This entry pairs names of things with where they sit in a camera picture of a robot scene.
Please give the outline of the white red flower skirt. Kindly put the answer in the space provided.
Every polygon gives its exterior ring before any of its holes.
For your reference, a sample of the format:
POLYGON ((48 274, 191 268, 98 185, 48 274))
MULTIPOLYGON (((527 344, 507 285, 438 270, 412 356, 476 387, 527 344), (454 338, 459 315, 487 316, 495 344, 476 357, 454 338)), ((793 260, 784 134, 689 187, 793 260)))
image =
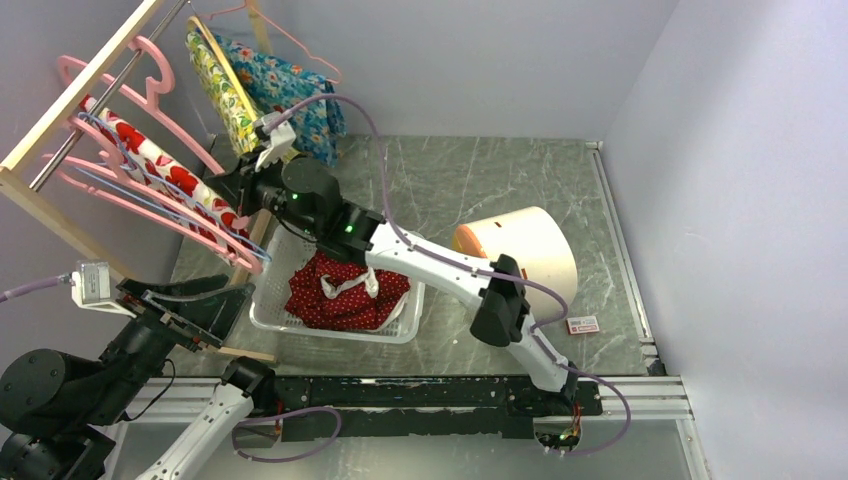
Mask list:
POLYGON ((93 121, 105 138, 122 152, 122 169, 134 181, 195 212, 203 221, 196 222, 174 209, 169 210, 171 218, 220 245, 226 242, 213 232, 215 228, 226 231, 245 247, 256 249, 256 245, 250 241, 249 233, 234 226, 238 215, 226 200, 171 154, 111 110, 105 108, 97 117, 93 117, 90 110, 95 103, 94 97, 85 96, 80 104, 80 117, 93 121))

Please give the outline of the red polka dot skirt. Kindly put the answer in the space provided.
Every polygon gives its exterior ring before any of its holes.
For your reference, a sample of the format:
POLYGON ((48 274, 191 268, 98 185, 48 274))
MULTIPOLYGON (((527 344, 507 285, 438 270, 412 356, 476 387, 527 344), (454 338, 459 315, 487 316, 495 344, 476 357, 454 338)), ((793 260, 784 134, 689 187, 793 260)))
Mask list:
POLYGON ((284 309, 318 330, 377 332, 397 318, 411 290, 401 274, 315 253, 289 279, 284 309))

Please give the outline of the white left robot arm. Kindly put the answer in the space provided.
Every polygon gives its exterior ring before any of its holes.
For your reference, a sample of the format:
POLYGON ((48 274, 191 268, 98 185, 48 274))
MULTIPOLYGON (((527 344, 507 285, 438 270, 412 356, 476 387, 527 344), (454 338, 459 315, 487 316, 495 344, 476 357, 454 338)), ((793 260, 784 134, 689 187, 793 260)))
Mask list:
MULTIPOLYGON (((171 351, 219 348, 254 285, 225 275, 169 284, 122 280, 115 304, 129 320, 96 360, 39 349, 1 377, 4 479, 99 479, 116 446, 103 428, 131 421, 128 408, 162 372, 171 351)), ((274 373, 259 360, 230 362, 204 409, 142 473, 144 479, 191 479, 250 414, 277 400, 274 373)))

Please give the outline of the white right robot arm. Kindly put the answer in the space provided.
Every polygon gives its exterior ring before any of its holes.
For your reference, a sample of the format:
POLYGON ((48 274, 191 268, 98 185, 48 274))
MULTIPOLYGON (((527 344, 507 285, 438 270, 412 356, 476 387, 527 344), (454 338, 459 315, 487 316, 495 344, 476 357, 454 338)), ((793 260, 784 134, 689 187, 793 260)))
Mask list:
POLYGON ((580 373, 547 339, 526 290, 554 299, 562 317, 567 302, 525 278, 513 257, 466 256, 413 235, 389 211, 378 213, 345 199, 337 178, 305 156, 287 164, 244 156, 233 170, 208 177, 206 184, 240 215, 268 211, 279 223, 310 235, 316 248, 335 260, 399 273, 454 296, 474 313, 471 334, 505 349, 521 364, 548 412, 562 414, 576 403, 580 373))

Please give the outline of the yellow lemon print skirt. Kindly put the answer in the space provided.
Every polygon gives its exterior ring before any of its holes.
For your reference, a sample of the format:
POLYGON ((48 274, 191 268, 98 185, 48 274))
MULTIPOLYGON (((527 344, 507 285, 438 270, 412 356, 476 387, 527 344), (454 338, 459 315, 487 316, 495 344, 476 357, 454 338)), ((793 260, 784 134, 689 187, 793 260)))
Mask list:
POLYGON ((259 147, 254 123, 263 117, 263 112, 240 83, 218 40, 196 17, 190 17, 187 22, 185 45, 235 155, 241 156, 259 147))

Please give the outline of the blue floral skirt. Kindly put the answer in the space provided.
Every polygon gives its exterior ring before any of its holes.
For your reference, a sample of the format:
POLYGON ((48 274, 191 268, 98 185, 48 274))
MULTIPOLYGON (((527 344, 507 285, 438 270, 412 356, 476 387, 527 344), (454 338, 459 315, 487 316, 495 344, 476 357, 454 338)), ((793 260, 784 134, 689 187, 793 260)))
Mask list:
MULTIPOLYGON (((242 87, 264 114, 283 112, 307 98, 335 92, 334 85, 321 74, 222 35, 215 34, 214 38, 242 87)), ((336 166, 338 140, 347 134, 337 100, 316 100, 295 112, 289 123, 296 133, 295 149, 326 166, 336 166)))

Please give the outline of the yellow wooden hanger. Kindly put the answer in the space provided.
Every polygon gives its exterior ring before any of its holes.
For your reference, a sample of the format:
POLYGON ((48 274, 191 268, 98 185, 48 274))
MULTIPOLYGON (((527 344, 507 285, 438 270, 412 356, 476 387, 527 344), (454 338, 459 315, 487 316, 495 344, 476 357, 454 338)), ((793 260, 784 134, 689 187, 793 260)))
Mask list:
POLYGON ((253 100, 246 93, 215 35, 195 15, 186 22, 186 47, 204 92, 217 107, 222 121, 235 130, 251 130, 259 118, 253 100))

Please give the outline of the white plastic basket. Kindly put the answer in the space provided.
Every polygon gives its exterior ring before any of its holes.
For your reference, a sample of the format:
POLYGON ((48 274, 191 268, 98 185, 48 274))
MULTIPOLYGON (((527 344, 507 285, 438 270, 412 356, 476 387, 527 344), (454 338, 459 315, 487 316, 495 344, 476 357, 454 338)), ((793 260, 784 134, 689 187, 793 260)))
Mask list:
POLYGON ((405 344, 417 335, 426 291, 423 283, 410 283, 410 292, 402 308, 378 331, 311 329, 286 311, 285 303, 291 295, 289 279, 313 256, 314 245, 279 226, 270 237, 268 250, 271 260, 264 264, 263 271, 254 280, 256 289, 249 309, 255 327, 283 334, 387 344, 405 344))

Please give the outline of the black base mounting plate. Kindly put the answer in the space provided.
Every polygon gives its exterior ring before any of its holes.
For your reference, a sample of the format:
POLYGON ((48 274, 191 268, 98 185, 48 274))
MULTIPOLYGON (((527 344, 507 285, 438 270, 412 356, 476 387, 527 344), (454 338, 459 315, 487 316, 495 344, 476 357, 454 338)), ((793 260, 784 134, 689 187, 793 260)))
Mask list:
POLYGON ((577 426, 602 412, 600 391, 589 381, 571 380, 561 393, 543 391, 525 375, 484 376, 278 376, 267 365, 240 357, 222 380, 245 390, 258 418, 280 432, 283 442, 330 437, 499 435, 505 439, 548 439, 540 418, 577 426))

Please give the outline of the wooden clothes rack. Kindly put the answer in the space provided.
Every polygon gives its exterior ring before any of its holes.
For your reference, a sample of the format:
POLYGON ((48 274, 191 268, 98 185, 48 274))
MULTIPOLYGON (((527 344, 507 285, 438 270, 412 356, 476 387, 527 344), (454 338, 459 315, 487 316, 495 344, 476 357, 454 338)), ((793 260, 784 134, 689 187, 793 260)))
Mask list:
MULTIPOLYGON (((91 59, 135 10, 136 1, 4 1, 1 4, 1 155, 35 143, 27 165, 1 174, 2 188, 28 186, 41 168, 41 155, 60 149, 69 133, 48 133, 37 123, 62 94, 55 70, 62 54, 91 59), (28 138, 28 133, 36 135, 28 138)), ((166 281, 177 259, 179 239, 119 207, 60 181, 37 200, 96 236, 112 253, 109 263, 126 263, 133 277, 166 281)), ((1 289, 55 277, 72 270, 82 253, 8 197, 1 199, 1 289)), ((1 364, 37 348, 96 355, 125 324, 115 315, 76 308, 68 286, 32 293, 1 307, 1 364)))

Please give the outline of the white cylindrical bin orange lid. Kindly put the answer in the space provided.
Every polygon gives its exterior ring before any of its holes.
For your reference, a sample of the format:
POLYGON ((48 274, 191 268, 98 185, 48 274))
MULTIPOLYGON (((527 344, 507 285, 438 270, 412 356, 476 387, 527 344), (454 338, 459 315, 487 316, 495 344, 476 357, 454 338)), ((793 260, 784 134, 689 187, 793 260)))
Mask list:
POLYGON ((514 258, 523 278, 553 290, 566 303, 578 290, 578 269, 560 226, 544 209, 531 206, 456 227, 451 248, 468 256, 514 258))

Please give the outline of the small red white card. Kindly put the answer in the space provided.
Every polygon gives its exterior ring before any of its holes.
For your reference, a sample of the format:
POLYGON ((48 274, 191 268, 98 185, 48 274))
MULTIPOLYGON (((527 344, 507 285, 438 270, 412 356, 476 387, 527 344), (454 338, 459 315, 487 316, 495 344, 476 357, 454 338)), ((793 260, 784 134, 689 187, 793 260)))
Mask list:
POLYGON ((570 335, 593 334, 601 331, 596 316, 569 317, 566 319, 566 325, 570 335))

